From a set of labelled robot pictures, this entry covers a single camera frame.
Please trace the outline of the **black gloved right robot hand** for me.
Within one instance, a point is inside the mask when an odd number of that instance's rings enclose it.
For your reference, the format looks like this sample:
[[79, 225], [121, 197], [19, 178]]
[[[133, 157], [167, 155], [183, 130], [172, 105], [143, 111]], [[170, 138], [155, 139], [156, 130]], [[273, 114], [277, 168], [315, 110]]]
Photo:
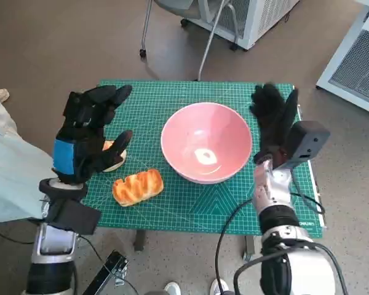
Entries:
[[295, 120], [297, 104], [297, 88], [285, 100], [272, 83], [255, 87], [249, 107], [260, 132], [260, 150], [253, 158], [255, 165], [272, 160], [273, 167], [277, 168], [288, 160], [287, 137]]

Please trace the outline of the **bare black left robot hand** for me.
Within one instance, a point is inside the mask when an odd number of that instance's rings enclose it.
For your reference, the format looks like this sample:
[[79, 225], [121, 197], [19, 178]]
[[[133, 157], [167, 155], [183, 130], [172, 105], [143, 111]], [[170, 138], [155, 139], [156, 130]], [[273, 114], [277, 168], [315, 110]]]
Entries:
[[106, 85], [69, 94], [63, 111], [65, 120], [54, 141], [53, 171], [60, 181], [85, 183], [94, 173], [122, 161], [121, 154], [133, 132], [123, 131], [109, 148], [103, 149], [105, 126], [112, 122], [116, 109], [131, 92], [131, 85]]

